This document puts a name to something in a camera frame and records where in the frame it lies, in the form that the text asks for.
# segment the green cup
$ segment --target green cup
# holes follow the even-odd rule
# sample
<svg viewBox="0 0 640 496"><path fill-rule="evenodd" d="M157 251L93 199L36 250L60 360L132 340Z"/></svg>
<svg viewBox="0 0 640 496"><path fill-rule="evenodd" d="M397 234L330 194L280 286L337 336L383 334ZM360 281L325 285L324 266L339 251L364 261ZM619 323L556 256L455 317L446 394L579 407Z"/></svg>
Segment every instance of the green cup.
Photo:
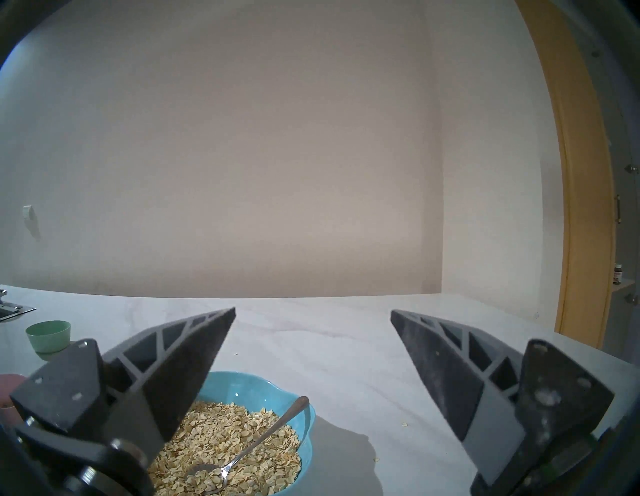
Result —
<svg viewBox="0 0 640 496"><path fill-rule="evenodd" d="M27 327L27 336L36 353L55 353L69 346L71 324L66 321L39 322Z"/></svg>

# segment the small jar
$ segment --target small jar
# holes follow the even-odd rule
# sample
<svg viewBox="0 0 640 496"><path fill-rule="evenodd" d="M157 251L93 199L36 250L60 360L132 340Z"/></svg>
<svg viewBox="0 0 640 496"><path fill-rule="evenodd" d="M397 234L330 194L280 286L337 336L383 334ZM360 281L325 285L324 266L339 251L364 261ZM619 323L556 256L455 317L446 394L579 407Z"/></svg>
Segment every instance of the small jar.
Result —
<svg viewBox="0 0 640 496"><path fill-rule="evenodd" d="M622 283L622 264L616 264L613 269L613 284Z"/></svg>

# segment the pink cup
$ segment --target pink cup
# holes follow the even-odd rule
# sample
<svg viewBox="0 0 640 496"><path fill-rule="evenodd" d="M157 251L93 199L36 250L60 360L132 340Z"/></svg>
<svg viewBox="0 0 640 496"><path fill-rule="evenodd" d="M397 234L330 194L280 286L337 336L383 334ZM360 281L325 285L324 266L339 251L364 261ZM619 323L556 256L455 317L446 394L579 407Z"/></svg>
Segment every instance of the pink cup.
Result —
<svg viewBox="0 0 640 496"><path fill-rule="evenodd" d="M0 374L0 420L9 426L22 422L22 417L15 409L9 395L26 379L20 374Z"/></svg>

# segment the marble countertop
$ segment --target marble countertop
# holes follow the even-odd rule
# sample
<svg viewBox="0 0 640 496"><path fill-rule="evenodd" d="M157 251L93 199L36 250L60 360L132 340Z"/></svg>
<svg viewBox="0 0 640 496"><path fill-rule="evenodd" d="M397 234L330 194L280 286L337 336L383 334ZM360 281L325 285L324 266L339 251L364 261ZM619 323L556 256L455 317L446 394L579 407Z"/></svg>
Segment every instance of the marble countertop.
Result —
<svg viewBox="0 0 640 496"><path fill-rule="evenodd" d="M301 495L469 494L475 467L420 382L389 321L394 308L480 328L521 353L533 337L550 341L616 394L597 434L640 394L633 365L457 295L226 300L2 287L8 300L37 310L0 322L0 373L30 375L45 363L24 333L36 322L69 321L72 340L94 338L105 352L150 326L235 307L212 369L262 376L316 408L314 461Z"/></svg>

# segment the door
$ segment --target door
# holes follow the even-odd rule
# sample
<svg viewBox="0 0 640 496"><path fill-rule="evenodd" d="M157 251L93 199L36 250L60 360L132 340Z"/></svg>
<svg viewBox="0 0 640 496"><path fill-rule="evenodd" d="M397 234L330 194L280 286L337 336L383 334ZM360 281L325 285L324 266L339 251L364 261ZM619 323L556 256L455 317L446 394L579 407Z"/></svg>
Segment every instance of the door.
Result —
<svg viewBox="0 0 640 496"><path fill-rule="evenodd" d="M636 293L638 256L638 217L636 174L625 168L632 162L631 147L620 104L603 61L603 54L578 25L567 19L569 28L587 66L598 95L600 110L609 140L609 155L615 187L616 203L616 263L622 264L623 282L613 285L609 318L602 341L602 351L624 358L625 343L633 304L629 295Z"/></svg>
<svg viewBox="0 0 640 496"><path fill-rule="evenodd" d="M556 331L600 348L615 255L614 188L596 91L562 12L516 0L540 57L563 171L564 250Z"/></svg>

